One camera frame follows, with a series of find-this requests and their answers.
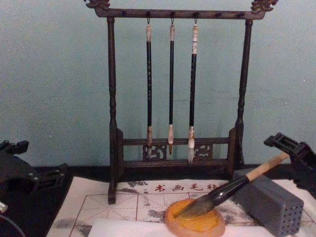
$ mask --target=bamboo brush handle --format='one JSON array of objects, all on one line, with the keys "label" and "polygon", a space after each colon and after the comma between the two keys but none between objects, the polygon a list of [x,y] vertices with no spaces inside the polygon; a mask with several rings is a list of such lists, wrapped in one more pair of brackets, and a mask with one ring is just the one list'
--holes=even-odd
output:
[{"label": "bamboo brush handle", "polygon": [[277,164],[280,164],[282,161],[288,159],[290,156],[287,153],[282,152],[280,155],[274,157],[269,162],[262,164],[261,166],[255,168],[254,170],[250,171],[246,174],[249,181],[254,180],[259,175],[267,172],[268,170],[275,167]]}]

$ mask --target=brown brush tip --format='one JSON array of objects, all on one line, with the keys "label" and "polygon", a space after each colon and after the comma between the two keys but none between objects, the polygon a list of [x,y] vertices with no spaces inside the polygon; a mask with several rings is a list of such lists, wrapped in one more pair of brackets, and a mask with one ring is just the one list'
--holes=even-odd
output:
[{"label": "brown brush tip", "polygon": [[169,144],[169,154],[171,155],[172,153],[172,144]]}]

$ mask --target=wooden post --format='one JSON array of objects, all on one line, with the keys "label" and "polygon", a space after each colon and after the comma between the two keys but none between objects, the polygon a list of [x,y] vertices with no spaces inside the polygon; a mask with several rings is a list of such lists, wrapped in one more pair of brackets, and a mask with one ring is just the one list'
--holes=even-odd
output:
[{"label": "wooden post", "polygon": [[118,183],[118,150],[117,150],[117,121],[116,121],[116,70],[114,44],[114,18],[108,17],[108,57],[109,57],[109,92],[110,92],[110,186],[108,202],[116,202],[116,188]]},{"label": "wooden post", "polygon": [[235,146],[235,164],[234,167],[241,168],[244,164],[242,154],[242,136],[243,136],[243,107],[245,105],[245,94],[247,87],[248,65],[249,65],[249,53],[250,53],[250,40],[251,40],[251,27],[252,20],[246,20],[245,39],[243,43],[242,64],[240,73],[240,85],[239,85],[239,101],[238,101],[238,116],[235,123],[236,128],[236,146]]}]

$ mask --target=cable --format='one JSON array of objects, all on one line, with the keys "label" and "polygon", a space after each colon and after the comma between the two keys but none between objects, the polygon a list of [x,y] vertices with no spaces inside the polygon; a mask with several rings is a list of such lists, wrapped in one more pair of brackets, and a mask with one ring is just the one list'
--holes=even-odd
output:
[{"label": "cable", "polygon": [[14,222],[12,221],[10,218],[3,216],[0,214],[0,218],[8,221],[11,225],[14,226],[14,228],[21,234],[22,237],[26,237],[26,235],[24,234],[23,230]]}]

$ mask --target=calligraphy brush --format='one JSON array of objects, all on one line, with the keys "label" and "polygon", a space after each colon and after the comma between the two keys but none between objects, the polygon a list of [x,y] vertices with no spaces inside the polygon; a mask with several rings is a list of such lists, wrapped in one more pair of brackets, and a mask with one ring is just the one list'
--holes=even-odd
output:
[{"label": "calligraphy brush", "polygon": [[217,187],[210,193],[199,197],[198,199],[191,202],[183,210],[177,213],[174,217],[181,219],[192,219],[207,212],[211,211],[215,206],[223,203],[232,195],[234,195],[243,186],[260,176],[261,174],[267,172],[268,170],[275,167],[277,164],[281,163],[283,160],[289,158],[286,153],[281,153],[280,155],[274,157],[267,163],[260,165],[259,167],[248,172],[246,175],[241,176],[235,180],[232,180],[224,185]]},{"label": "calligraphy brush", "polygon": [[197,68],[197,46],[198,46],[198,25],[195,23],[193,27],[193,42],[192,42],[192,60],[191,60],[191,87],[190,87],[190,128],[189,128],[189,165],[194,158],[194,100],[196,87],[196,68]]},{"label": "calligraphy brush", "polygon": [[147,158],[150,158],[153,146],[153,127],[152,127],[152,29],[147,19]]},{"label": "calligraphy brush", "polygon": [[174,51],[174,25],[173,22],[170,26],[170,93],[169,93],[169,132],[168,144],[169,154],[172,153],[173,144],[173,51]]}]

